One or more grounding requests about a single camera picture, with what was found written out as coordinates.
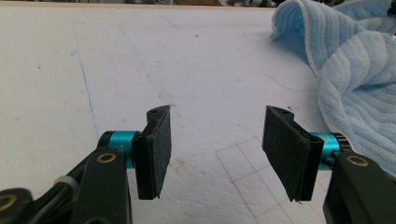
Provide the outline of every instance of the light blue striped towel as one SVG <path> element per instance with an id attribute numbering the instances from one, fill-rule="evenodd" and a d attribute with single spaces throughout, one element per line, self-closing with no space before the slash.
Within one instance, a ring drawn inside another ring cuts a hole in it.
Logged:
<path id="1" fill-rule="evenodd" d="M 297 33 L 330 129 L 396 176 L 396 18 L 389 8 L 390 0 L 333 8 L 289 0 L 276 10 L 272 38 Z"/>

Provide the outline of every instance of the blue pen line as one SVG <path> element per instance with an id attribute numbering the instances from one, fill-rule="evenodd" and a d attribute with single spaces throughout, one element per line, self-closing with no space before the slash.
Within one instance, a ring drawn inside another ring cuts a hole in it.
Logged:
<path id="1" fill-rule="evenodd" d="M 98 128 L 96 126 L 95 115 L 93 114 L 92 100 L 91 100 L 91 95 L 90 95 L 90 89 L 88 88 L 87 76 L 85 75 L 84 66 L 82 66 L 82 62 L 81 61 L 79 61 L 79 65 L 81 66 L 82 75 L 84 76 L 85 89 L 87 90 L 87 93 L 88 93 L 88 102 L 90 104 L 90 109 L 91 109 L 91 114 L 92 114 L 92 119 L 93 119 L 93 125 L 95 127 L 95 132 L 96 132 L 96 138 L 99 140 L 99 133 L 98 133 Z"/>

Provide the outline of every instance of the brass screw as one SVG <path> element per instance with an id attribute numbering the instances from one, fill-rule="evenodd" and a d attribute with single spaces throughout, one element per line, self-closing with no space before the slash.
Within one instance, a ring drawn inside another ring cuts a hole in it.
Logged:
<path id="1" fill-rule="evenodd" d="M 346 160 L 349 161 L 350 163 L 358 166 L 369 166 L 369 162 L 365 160 L 364 158 L 357 157 L 357 156 L 348 156 L 346 157 Z"/>
<path id="2" fill-rule="evenodd" d="M 17 196 L 15 194 L 5 194 L 0 196 L 0 212 L 6 211 L 16 201 Z"/>
<path id="3" fill-rule="evenodd" d="M 98 156 L 96 161 L 99 163 L 105 164 L 105 163 L 113 162 L 116 159 L 116 157 L 117 156 L 114 153 L 105 153 L 105 154 Z"/>

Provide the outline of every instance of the towel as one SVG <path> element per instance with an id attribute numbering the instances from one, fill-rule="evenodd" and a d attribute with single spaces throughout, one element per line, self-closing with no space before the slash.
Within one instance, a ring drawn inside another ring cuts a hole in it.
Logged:
<path id="1" fill-rule="evenodd" d="M 390 0 L 337 7 L 289 0 L 276 10 L 271 37 L 297 34 L 329 128 L 396 176 L 396 17 L 389 8 Z"/>

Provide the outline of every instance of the white tabletop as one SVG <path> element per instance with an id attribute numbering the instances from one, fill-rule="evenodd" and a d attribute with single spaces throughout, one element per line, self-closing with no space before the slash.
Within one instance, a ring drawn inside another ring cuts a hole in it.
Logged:
<path id="1" fill-rule="evenodd" d="M 262 152 L 265 107 L 327 130 L 301 46 L 271 42 L 263 8 L 0 4 L 0 189 L 37 198 L 109 130 L 138 130 L 172 105 L 160 200 L 134 223 L 324 223 L 316 199 L 290 203 Z"/>

